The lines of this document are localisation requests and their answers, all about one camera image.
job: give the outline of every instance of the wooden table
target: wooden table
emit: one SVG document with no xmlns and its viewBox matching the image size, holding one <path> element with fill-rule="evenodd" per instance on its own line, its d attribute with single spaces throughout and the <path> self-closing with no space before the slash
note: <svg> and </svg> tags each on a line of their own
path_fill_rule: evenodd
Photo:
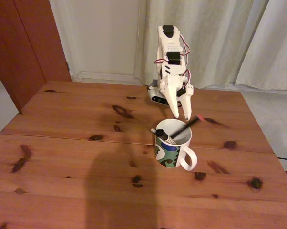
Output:
<svg viewBox="0 0 287 229">
<path fill-rule="evenodd" d="M 287 176 L 241 93 L 192 109 L 220 125 L 192 128 L 192 172 L 168 169 L 149 129 L 173 115 L 146 87 L 48 83 L 0 134 L 0 228 L 286 229 Z"/>
</svg>

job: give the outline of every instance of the robotic arm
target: robotic arm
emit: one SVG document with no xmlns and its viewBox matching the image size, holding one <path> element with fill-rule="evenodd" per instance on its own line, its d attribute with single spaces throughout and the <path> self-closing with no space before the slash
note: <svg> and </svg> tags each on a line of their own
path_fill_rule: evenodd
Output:
<svg viewBox="0 0 287 229">
<path fill-rule="evenodd" d="M 185 119 L 191 116 L 191 101 L 193 86 L 190 84 L 190 71 L 186 68 L 185 55 L 180 45 L 179 30 L 172 25 L 158 27 L 157 64 L 158 80 L 153 80 L 149 86 L 149 96 L 152 101 L 169 105 L 173 115 L 178 118 L 178 107 L 184 110 Z"/>
</svg>

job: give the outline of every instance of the mug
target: mug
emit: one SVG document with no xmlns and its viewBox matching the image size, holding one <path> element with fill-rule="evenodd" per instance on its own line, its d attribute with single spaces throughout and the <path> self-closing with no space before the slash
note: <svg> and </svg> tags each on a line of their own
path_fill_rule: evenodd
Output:
<svg viewBox="0 0 287 229">
<path fill-rule="evenodd" d="M 165 119 L 157 125 L 156 129 L 163 129 L 170 136 L 185 125 L 184 122 L 177 119 Z M 168 168 L 175 168 L 181 165 L 187 171 L 192 170 L 196 166 L 197 157 L 195 152 L 188 147 L 191 137 L 192 131 L 190 128 L 185 129 L 174 139 L 177 145 L 167 143 L 156 136 L 154 153 L 158 163 Z M 191 165 L 186 162 L 186 155 L 189 155 Z"/>
</svg>

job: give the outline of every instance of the black pen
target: black pen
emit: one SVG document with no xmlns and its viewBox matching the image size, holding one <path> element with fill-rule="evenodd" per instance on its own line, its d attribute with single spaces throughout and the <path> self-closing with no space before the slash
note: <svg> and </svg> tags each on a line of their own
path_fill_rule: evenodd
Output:
<svg viewBox="0 0 287 229">
<path fill-rule="evenodd" d="M 173 139 L 173 138 L 176 138 L 178 135 L 180 135 L 185 129 L 191 127 L 194 123 L 196 123 L 197 121 L 204 121 L 205 119 L 198 115 L 196 116 L 192 121 L 188 122 L 184 127 L 182 127 L 181 129 L 179 129 L 178 131 L 174 132 L 170 137 Z"/>
<path fill-rule="evenodd" d="M 174 141 L 168 134 L 166 134 L 164 130 L 162 130 L 162 129 L 159 129 L 159 130 L 151 129 L 151 131 L 157 137 L 162 139 L 164 142 L 167 142 L 167 143 L 172 144 L 172 145 L 177 145 L 176 141 Z"/>
</svg>

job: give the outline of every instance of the floor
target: floor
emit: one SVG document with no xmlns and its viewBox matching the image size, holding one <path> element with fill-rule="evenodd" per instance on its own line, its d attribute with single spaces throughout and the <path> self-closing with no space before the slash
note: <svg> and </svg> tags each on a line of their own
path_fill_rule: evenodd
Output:
<svg viewBox="0 0 287 229">
<path fill-rule="evenodd" d="M 84 83 L 132 83 L 121 81 L 105 81 L 83 79 Z M 211 87 L 212 90 L 221 90 L 218 87 Z M 254 114 L 268 142 L 272 146 L 277 157 L 287 158 L 287 92 L 276 91 L 276 93 L 255 92 L 248 88 L 242 91 L 249 108 Z M 279 160 L 282 167 L 287 171 L 287 160 Z"/>
</svg>

